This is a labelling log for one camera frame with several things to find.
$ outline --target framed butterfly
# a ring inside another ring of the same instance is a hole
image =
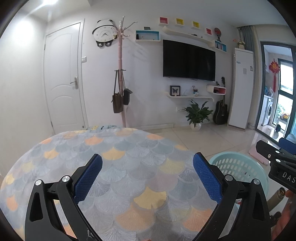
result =
[[[181,95],[181,86],[170,85],[170,96],[180,96],[180,95]]]

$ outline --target human hand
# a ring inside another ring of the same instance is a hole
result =
[[[286,191],[286,197],[292,198],[294,193],[290,190]],[[291,203],[287,203],[284,207],[284,210],[281,213],[281,217],[279,218],[276,227],[274,228],[272,234],[271,234],[271,240],[275,240],[276,237],[283,231],[284,227],[287,225],[287,223],[290,220],[290,206]]]

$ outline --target red tassel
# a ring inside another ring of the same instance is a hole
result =
[[[276,73],[274,73],[274,89],[273,91],[275,92],[276,91]]]

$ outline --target tv screen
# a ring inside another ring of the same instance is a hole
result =
[[[195,45],[163,41],[163,77],[215,81],[215,51]]]

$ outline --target door handle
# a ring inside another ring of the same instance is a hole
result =
[[[74,81],[70,82],[70,84],[73,84],[73,83],[75,83],[75,89],[78,90],[78,77],[75,77]]]

